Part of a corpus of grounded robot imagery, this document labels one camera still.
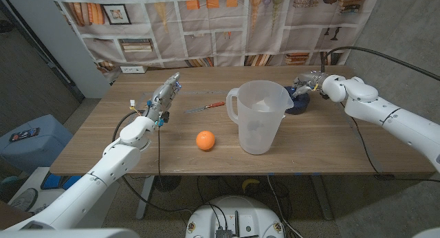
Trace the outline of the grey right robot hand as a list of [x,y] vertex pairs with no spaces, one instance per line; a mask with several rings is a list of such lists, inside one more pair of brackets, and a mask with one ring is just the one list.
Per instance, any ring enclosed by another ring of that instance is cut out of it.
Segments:
[[310,71],[299,74],[293,81],[292,98],[308,93],[309,91],[321,90],[323,82],[329,75],[321,71]]

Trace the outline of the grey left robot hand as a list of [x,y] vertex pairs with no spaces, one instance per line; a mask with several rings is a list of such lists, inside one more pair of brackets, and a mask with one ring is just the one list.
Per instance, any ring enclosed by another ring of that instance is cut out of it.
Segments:
[[162,126],[169,121],[169,109],[172,101],[182,88],[179,84],[180,73],[173,74],[166,82],[157,88],[147,101],[143,116],[151,119],[156,125]]

